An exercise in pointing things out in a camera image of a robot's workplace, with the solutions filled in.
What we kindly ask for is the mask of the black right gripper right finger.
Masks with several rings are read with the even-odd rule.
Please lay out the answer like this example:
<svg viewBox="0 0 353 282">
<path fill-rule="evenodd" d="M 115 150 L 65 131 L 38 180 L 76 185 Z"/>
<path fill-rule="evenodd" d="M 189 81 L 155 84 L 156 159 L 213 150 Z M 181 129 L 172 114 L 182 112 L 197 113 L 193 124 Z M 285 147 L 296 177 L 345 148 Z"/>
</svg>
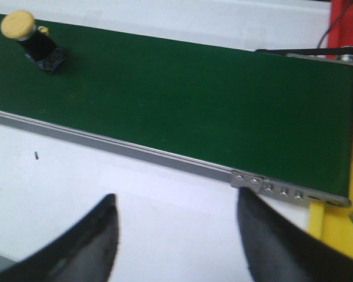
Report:
<svg viewBox="0 0 353 282">
<path fill-rule="evenodd" d="M 353 259 L 301 230 L 242 187 L 237 222 L 254 281 L 353 281 Z"/>
</svg>

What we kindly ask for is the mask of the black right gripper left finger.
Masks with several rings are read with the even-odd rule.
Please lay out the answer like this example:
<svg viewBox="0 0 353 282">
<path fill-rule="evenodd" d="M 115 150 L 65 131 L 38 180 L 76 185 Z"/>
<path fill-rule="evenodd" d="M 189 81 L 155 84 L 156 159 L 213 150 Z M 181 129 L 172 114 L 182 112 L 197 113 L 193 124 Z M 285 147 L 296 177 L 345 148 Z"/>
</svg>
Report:
<svg viewBox="0 0 353 282">
<path fill-rule="evenodd" d="M 116 195 L 26 259 L 0 271 L 0 281 L 108 281 L 119 243 Z"/>
</svg>

